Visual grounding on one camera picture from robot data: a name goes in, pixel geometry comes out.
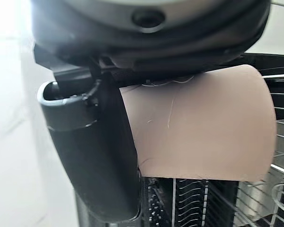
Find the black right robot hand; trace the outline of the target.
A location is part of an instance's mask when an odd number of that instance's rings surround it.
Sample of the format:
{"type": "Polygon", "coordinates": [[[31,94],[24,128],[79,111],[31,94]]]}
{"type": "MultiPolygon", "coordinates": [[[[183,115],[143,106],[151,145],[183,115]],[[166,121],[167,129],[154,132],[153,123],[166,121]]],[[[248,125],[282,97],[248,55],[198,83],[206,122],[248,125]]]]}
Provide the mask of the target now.
{"type": "Polygon", "coordinates": [[[119,87],[231,61],[262,35],[268,0],[34,0],[38,102],[76,194],[94,217],[141,213],[141,172],[119,87]]]}

